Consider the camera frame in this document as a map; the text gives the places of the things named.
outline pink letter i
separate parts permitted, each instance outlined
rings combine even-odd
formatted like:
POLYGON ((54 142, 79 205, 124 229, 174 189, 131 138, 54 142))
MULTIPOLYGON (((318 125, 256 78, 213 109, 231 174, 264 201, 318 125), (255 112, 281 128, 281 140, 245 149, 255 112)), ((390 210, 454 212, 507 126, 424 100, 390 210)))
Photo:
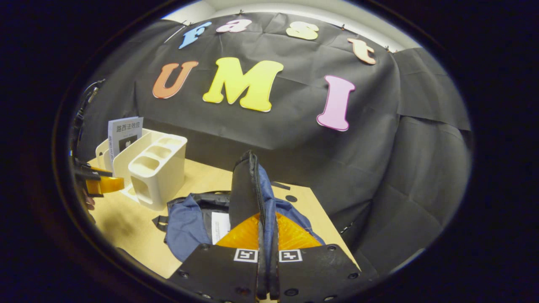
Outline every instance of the pink letter i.
POLYGON ((324 112, 316 117, 318 124, 341 132, 348 129, 346 121, 346 107, 350 91, 356 89, 354 84, 332 75, 324 79, 329 83, 328 99, 324 112))

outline book cover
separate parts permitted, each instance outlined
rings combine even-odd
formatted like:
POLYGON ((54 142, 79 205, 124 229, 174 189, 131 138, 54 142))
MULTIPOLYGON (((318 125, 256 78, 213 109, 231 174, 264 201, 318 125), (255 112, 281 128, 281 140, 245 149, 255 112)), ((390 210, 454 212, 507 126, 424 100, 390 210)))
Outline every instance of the book cover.
POLYGON ((142 137, 143 118, 131 117, 108 122, 108 148, 110 153, 110 167, 113 160, 124 149, 142 137))

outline table surface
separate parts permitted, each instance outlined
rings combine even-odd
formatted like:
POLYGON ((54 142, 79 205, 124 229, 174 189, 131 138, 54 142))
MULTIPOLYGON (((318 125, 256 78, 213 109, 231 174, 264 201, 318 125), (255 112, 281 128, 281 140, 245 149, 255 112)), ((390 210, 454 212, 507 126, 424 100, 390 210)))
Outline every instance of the table surface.
MULTIPOLYGON (((89 161, 89 164, 97 167, 97 159, 89 161)), ((231 189, 231 171, 185 159, 184 173, 184 184, 175 197, 185 197, 192 192, 231 189)), ((314 232, 326 244, 339 245, 357 266, 312 190, 308 187, 285 185, 289 186, 290 190, 272 187, 275 197, 283 200, 287 195, 296 197, 298 201, 292 205, 310 220, 314 232)), ((104 194, 103 198, 94 200, 95 210, 91 210, 90 214, 95 219, 96 227, 112 245, 124 249, 164 278, 169 278, 182 264, 163 242, 165 233, 158 230, 151 221, 158 215, 167 216, 166 208, 162 211, 150 210, 119 191, 104 194)))

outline black fabric backdrop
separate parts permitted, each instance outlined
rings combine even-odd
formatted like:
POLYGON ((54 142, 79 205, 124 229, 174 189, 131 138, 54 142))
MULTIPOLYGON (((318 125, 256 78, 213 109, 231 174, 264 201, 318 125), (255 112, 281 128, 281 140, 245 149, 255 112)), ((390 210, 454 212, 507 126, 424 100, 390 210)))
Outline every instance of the black fabric backdrop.
MULTIPOLYGON (((186 157, 232 170, 253 149, 273 181, 312 188, 351 248, 364 274, 383 275, 425 248, 457 209, 471 168, 471 128, 458 90, 423 49, 388 53, 365 37, 316 19, 282 13, 245 13, 209 19, 198 40, 179 50, 183 25, 160 20, 107 59, 88 81, 107 81, 88 106, 79 154, 95 157, 107 122, 144 117, 144 127, 185 136, 186 157), (233 19, 253 21, 239 33, 217 33, 233 19), (290 37, 293 21, 319 27, 318 38, 290 37), (368 65, 347 38, 375 51, 368 65), (262 60, 284 65, 270 94, 268 113, 239 99, 202 100, 215 61, 236 57, 243 72, 262 60), (152 94, 165 64, 198 61, 169 99, 152 94), (346 132, 322 127, 316 116, 328 93, 325 75, 352 82, 346 132)), ((167 87, 180 70, 173 71, 167 87)))

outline yellow letter m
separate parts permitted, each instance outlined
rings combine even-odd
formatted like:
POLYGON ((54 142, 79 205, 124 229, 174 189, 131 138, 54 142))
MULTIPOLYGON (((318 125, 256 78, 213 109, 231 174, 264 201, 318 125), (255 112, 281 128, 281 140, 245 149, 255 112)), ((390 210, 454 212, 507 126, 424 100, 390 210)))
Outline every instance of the yellow letter m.
POLYGON ((206 102, 220 103, 223 100, 221 90, 225 86, 226 99, 233 104, 248 88, 247 94, 239 104, 242 107, 260 112, 271 109, 270 91, 273 80, 284 66, 275 61, 260 61, 247 73, 243 74, 238 58, 226 57, 216 61, 217 72, 211 83, 210 90, 202 96, 206 102))

